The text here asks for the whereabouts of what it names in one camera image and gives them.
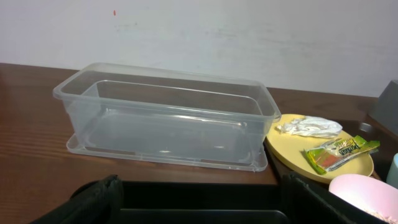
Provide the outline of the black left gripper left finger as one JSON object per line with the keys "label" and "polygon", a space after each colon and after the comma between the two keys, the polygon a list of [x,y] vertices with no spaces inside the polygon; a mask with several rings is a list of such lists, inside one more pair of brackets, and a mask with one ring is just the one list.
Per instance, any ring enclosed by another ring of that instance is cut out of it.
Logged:
{"label": "black left gripper left finger", "polygon": [[117,175],[99,180],[67,202],[34,220],[33,224],[116,223],[124,201],[123,182]]}

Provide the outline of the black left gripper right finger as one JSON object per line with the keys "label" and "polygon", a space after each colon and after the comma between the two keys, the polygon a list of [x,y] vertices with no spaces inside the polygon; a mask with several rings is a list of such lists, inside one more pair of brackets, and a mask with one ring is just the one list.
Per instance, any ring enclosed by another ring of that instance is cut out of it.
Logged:
{"label": "black left gripper right finger", "polygon": [[386,224],[296,172],[282,176],[282,210],[292,223]]}

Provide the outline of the white tissue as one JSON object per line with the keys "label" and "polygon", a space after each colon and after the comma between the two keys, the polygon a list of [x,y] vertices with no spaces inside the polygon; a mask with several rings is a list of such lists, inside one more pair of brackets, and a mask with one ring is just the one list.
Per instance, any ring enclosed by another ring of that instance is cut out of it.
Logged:
{"label": "white tissue", "polygon": [[304,116],[295,118],[289,123],[278,124],[276,130],[296,136],[332,139],[342,132],[343,127],[339,123],[325,118]]}

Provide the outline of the green snack wrapper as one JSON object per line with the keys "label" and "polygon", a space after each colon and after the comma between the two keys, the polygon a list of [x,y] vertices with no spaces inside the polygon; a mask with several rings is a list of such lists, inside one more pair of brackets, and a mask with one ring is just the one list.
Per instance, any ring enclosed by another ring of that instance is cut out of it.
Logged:
{"label": "green snack wrapper", "polygon": [[304,157],[317,174],[325,175],[363,154],[377,152],[379,141],[367,141],[361,136],[334,139],[322,145],[305,149]]}

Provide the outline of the yellow plate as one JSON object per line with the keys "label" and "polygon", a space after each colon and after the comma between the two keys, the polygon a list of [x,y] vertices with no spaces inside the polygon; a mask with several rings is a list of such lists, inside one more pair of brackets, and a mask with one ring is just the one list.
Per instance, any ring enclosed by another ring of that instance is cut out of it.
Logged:
{"label": "yellow plate", "polygon": [[317,174],[304,156],[304,150],[318,147],[327,142],[327,139],[291,135],[281,133],[277,129],[279,125],[302,118],[304,118],[304,115],[283,114],[278,122],[272,124],[267,133],[266,146],[281,163],[309,179],[324,184],[329,184],[332,179],[343,174],[370,176],[373,173],[373,159],[369,154],[365,154],[349,161],[337,170],[327,172],[324,175]]}

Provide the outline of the pale green cup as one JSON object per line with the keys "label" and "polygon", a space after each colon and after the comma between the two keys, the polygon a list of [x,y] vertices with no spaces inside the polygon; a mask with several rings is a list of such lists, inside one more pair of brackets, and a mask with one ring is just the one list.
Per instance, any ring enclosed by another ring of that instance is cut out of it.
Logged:
{"label": "pale green cup", "polygon": [[386,183],[398,189],[398,153],[396,153],[391,162],[391,166],[386,178]]}

